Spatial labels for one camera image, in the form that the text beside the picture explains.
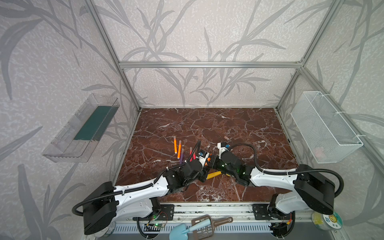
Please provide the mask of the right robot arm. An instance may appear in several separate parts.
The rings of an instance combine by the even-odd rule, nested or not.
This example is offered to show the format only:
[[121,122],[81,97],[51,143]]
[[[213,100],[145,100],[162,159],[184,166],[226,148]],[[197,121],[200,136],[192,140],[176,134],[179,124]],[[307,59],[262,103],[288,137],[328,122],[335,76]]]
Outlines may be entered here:
[[205,165],[232,176],[239,185],[245,187],[287,190],[287,194],[274,195],[270,202],[270,207],[283,214],[311,209],[331,215],[334,212],[334,200],[345,185],[342,176],[335,171],[313,169],[304,164],[291,170],[262,170],[246,166],[227,149],[219,155],[209,157]]

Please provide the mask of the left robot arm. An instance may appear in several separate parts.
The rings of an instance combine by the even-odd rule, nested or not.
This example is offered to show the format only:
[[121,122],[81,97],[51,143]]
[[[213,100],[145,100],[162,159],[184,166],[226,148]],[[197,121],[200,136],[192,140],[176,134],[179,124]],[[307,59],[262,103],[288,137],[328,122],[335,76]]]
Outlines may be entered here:
[[100,233],[117,220],[158,213],[160,197],[179,193],[196,180],[206,180],[208,172],[208,164],[193,160],[137,184],[113,186],[112,182],[105,182],[76,204],[72,213],[83,218],[85,235]]

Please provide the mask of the purple marker pen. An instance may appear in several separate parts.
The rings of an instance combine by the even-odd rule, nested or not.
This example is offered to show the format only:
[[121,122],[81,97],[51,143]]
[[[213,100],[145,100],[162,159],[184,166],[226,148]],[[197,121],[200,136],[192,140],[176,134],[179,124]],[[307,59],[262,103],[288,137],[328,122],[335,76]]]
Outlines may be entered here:
[[183,163],[183,159],[184,159],[184,148],[182,147],[182,149],[181,149],[181,156],[180,156],[180,164]]

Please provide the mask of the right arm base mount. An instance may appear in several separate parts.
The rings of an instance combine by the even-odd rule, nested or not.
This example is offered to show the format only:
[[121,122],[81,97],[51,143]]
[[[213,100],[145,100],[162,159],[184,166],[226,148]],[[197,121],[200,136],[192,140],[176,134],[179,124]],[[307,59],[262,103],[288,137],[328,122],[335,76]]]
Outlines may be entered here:
[[258,221],[282,220],[281,216],[272,214],[269,211],[268,207],[269,207],[269,204],[253,204],[252,211],[253,211],[255,220],[258,220]]

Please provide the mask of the yellow toy shovel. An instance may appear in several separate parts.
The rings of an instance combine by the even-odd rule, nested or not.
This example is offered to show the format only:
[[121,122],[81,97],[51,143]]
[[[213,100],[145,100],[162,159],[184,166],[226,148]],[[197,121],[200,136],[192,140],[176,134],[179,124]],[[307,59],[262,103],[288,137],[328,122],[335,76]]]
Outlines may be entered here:
[[212,179],[214,177],[217,177],[217,176],[219,176],[221,174],[222,174],[222,172],[220,172],[220,171],[210,173],[210,174],[207,175],[207,180]]

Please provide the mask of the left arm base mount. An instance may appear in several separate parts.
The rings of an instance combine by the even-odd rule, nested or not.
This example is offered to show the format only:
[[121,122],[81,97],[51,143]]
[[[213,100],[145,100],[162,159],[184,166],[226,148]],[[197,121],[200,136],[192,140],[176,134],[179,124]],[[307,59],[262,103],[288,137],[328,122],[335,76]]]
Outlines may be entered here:
[[151,213],[151,220],[156,221],[171,221],[174,218],[175,205],[173,204],[160,204],[155,206]]

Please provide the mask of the light blue toy shovel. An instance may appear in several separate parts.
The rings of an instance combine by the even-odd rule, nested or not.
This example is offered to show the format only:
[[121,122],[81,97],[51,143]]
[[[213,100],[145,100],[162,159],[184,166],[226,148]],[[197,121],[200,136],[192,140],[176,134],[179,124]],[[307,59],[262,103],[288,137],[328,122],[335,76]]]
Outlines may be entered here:
[[169,240],[188,240],[188,233],[202,229],[211,224],[210,219],[203,220],[189,228],[185,224],[174,227],[169,235]]

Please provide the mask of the brown toy rake sieve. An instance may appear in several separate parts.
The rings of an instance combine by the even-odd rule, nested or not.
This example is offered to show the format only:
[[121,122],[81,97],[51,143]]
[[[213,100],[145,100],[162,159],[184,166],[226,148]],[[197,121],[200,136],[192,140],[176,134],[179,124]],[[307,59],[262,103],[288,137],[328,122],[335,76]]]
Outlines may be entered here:
[[193,231],[193,237],[194,240],[204,240],[207,238],[210,238],[214,235],[215,228],[224,224],[232,223],[233,218],[227,217],[222,219],[212,219],[210,215],[204,215],[199,218],[195,218],[191,220],[192,226],[204,221],[204,220],[210,220],[211,223],[203,228],[200,228],[198,230]]

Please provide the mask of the clear plastic wall bin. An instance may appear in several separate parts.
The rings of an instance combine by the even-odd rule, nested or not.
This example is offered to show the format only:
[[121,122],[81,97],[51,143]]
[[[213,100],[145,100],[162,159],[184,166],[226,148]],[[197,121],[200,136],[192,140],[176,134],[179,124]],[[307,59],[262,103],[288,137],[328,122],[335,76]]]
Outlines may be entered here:
[[86,163],[120,107],[117,97],[90,94],[42,155],[55,163]]

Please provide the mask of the small circuit board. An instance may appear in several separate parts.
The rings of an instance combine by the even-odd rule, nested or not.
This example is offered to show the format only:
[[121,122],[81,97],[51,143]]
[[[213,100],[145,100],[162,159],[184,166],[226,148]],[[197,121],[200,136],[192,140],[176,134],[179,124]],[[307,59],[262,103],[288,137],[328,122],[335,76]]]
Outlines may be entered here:
[[165,225],[162,223],[154,223],[154,224],[148,223],[145,225],[146,231],[150,231],[150,232],[156,232],[156,231],[159,232],[164,227]]

